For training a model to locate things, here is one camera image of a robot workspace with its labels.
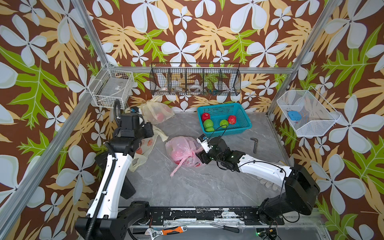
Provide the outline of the pink plastic bag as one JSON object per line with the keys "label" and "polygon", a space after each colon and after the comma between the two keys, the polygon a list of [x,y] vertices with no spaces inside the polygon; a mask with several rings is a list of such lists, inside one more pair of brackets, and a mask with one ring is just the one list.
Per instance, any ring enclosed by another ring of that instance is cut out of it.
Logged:
{"label": "pink plastic bag", "polygon": [[188,168],[201,166],[202,162],[198,158],[197,153],[200,153],[202,150],[201,144],[192,137],[179,136],[166,142],[167,155],[177,165],[171,172],[170,177],[172,178],[182,166]]}

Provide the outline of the green cabbage toy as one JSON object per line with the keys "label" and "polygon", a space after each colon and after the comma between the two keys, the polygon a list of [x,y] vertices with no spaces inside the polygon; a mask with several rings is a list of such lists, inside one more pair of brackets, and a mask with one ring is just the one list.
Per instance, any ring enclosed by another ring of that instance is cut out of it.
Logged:
{"label": "green cabbage toy", "polygon": [[203,127],[204,127],[204,129],[213,128],[214,122],[211,119],[207,119],[203,122]]}

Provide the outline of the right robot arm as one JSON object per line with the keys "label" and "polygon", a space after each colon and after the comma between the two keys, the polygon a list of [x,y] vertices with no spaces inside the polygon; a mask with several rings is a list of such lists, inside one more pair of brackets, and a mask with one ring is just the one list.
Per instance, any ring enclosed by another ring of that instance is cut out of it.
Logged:
{"label": "right robot arm", "polygon": [[281,188],[274,198],[266,198],[258,207],[257,221],[273,225],[284,214],[297,212],[300,216],[312,214],[320,187],[307,169],[301,165],[280,166],[254,158],[241,151],[232,151],[221,137],[198,137],[202,150],[196,155],[204,164],[212,161],[222,170],[251,174]]}

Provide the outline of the red apple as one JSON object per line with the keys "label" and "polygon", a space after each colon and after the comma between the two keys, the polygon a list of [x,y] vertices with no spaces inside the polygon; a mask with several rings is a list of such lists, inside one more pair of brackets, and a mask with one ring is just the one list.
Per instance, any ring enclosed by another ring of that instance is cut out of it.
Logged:
{"label": "red apple", "polygon": [[209,120],[211,118],[210,114],[209,113],[203,113],[202,114],[202,121],[203,123],[206,121],[206,120]]}

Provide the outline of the red fruit toy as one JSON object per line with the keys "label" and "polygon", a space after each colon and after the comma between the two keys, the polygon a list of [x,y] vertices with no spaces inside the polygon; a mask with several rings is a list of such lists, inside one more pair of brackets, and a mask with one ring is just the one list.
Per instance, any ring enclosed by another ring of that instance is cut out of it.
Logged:
{"label": "red fruit toy", "polygon": [[229,117],[228,117],[228,122],[229,122],[230,125],[234,125],[234,124],[236,124],[236,122],[237,122],[237,117],[234,116],[234,115],[229,116]]}

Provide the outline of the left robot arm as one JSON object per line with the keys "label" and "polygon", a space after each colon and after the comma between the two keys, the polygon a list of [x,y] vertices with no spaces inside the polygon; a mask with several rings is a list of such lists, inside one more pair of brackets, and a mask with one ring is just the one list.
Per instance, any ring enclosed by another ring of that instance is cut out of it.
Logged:
{"label": "left robot arm", "polygon": [[101,185],[86,216],[75,223],[85,240],[123,240],[131,225],[149,218],[149,203],[133,203],[120,212],[119,199],[123,189],[130,190],[125,198],[136,192],[126,174],[142,140],[153,137],[153,126],[137,111],[123,114],[119,100],[114,102],[114,118],[118,127],[104,143],[107,152],[102,155],[106,162]]}

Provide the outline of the green apple toy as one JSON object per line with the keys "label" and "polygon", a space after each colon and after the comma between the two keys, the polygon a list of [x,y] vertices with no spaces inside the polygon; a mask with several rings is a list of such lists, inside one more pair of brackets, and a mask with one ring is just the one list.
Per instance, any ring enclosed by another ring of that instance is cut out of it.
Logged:
{"label": "green apple toy", "polygon": [[230,124],[229,124],[228,120],[221,120],[220,121],[220,127],[223,129],[226,129],[229,125]]}

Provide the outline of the yellow plastic bag with fruit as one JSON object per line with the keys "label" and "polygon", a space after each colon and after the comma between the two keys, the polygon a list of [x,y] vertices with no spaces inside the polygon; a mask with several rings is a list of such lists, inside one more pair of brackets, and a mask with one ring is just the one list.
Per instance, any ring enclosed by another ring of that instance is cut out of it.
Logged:
{"label": "yellow plastic bag with fruit", "polygon": [[148,157],[152,152],[158,137],[160,137],[163,142],[165,142],[169,138],[162,130],[160,130],[156,126],[153,126],[153,131],[154,135],[150,138],[143,139],[140,148],[136,151],[134,160],[129,167],[129,170],[131,172],[135,172],[137,168],[147,162]]}

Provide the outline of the teal plastic basket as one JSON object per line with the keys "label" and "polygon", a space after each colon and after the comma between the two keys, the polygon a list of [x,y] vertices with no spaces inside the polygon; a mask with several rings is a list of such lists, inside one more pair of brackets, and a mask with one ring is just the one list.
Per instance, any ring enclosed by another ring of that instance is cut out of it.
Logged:
{"label": "teal plastic basket", "polygon": [[[199,107],[197,109],[200,126],[203,133],[207,137],[219,137],[227,135],[242,134],[244,131],[252,128],[252,123],[243,107],[238,103],[220,104]],[[203,127],[202,114],[209,113],[211,120],[214,122],[214,132],[206,132]],[[234,115],[237,117],[237,122],[234,125],[229,125],[226,129],[220,127],[221,120],[228,120],[228,117]]]}

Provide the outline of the small green fruit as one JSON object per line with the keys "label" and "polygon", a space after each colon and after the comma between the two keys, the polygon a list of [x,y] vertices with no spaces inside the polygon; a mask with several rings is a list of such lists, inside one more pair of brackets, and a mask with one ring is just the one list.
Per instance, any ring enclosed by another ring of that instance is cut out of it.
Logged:
{"label": "small green fruit", "polygon": [[215,129],[213,127],[208,127],[205,129],[206,132],[210,133],[210,132],[214,132]]}

